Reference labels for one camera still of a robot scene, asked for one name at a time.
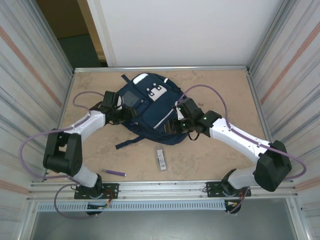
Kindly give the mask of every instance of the corrugated metal wall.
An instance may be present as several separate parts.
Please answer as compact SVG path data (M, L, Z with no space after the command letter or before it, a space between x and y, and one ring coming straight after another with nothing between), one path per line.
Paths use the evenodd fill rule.
M33 179L18 159L27 137L57 127L72 70L32 0L0 1L0 239L12 239ZM24 150L43 173L46 138Z
M294 182L312 235L320 239L320 1L297 0L252 68L274 139L307 164ZM301 166L293 162L293 174Z

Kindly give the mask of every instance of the backpack strap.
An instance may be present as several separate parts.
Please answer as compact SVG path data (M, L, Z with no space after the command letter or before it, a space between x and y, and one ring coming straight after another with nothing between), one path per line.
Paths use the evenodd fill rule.
M130 145L130 144L137 143L137 142L141 141L142 139L145 139L145 138L143 136L138 136L135 139L124 141L122 143L115 145L115 149L120 149L120 148L123 148L125 146Z
M127 83L130 83L130 79L126 76L126 75L121 75L121 77L127 82Z

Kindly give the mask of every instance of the purple marker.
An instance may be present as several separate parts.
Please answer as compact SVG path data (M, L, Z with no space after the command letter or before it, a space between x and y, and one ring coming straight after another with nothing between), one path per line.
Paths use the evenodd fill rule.
M118 175L118 176L122 176L122 177L126 177L127 174L124 172L119 172L119 171L111 171L111 170L107 170L107 169L102 169L102 172L105 172L107 174L113 174L113 175Z

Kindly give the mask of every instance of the backpack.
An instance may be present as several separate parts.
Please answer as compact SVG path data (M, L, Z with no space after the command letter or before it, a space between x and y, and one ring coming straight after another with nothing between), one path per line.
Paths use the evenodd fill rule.
M119 149L142 139L166 145L182 142L187 133L165 132L165 123L170 119L178 119L173 107L183 94L181 89L168 78L155 73L141 73L132 80L125 75L122 77L127 84L117 93L122 97L122 104L133 107L136 112L136 117L122 125L138 137L122 142L115 148Z

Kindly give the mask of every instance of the wooden floor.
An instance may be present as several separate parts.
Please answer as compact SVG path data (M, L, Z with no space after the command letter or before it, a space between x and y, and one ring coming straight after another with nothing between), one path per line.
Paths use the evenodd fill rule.
M153 72L174 81L182 90L195 84L210 85L223 96L228 106L229 120L248 133L264 138L256 107L243 70L215 71L160 71ZM116 92L125 85L121 78L129 79L139 72L90 72L77 73L64 116L63 127L79 120L86 111L72 105L73 97L82 91L106 90ZM213 110L225 115L223 105L215 93L206 88L195 88L188 97L204 112ZM80 96L76 103L88 107L101 101L95 94ZM107 125L82 145L83 161L92 171L99 173L103 181L174 181L220 179L233 168L243 169L253 164L237 150L223 142L201 135L197 141L186 138L180 144L164 146L168 170L160 171L156 161L157 143L142 140L116 150L115 145L134 139L136 135L122 125ZM101 172L101 169L125 172L121 177Z

